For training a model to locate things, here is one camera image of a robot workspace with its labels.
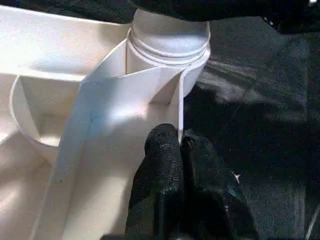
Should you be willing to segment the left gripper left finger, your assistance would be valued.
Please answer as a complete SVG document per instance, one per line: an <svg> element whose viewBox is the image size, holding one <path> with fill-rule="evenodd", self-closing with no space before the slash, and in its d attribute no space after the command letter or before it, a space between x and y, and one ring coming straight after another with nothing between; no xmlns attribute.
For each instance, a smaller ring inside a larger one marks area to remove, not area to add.
<svg viewBox="0 0 320 240"><path fill-rule="evenodd" d="M125 226L127 240L168 240L184 208L183 162L176 128L154 127L132 182Z"/></svg>

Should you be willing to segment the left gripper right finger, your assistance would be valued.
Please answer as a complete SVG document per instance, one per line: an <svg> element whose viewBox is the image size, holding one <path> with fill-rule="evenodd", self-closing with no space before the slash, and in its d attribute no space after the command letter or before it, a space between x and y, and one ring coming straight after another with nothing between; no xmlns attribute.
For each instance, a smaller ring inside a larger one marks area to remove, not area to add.
<svg viewBox="0 0 320 240"><path fill-rule="evenodd" d="M185 131L180 150L189 234L196 240L259 239L240 184L210 140Z"/></svg>

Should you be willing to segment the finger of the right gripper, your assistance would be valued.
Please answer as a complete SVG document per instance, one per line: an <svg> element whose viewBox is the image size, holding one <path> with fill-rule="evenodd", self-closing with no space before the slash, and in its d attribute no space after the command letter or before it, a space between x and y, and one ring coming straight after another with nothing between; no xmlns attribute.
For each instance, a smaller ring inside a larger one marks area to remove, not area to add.
<svg viewBox="0 0 320 240"><path fill-rule="evenodd" d="M260 17L281 34L318 33L318 0L134 0L145 11L190 22Z"/></svg>

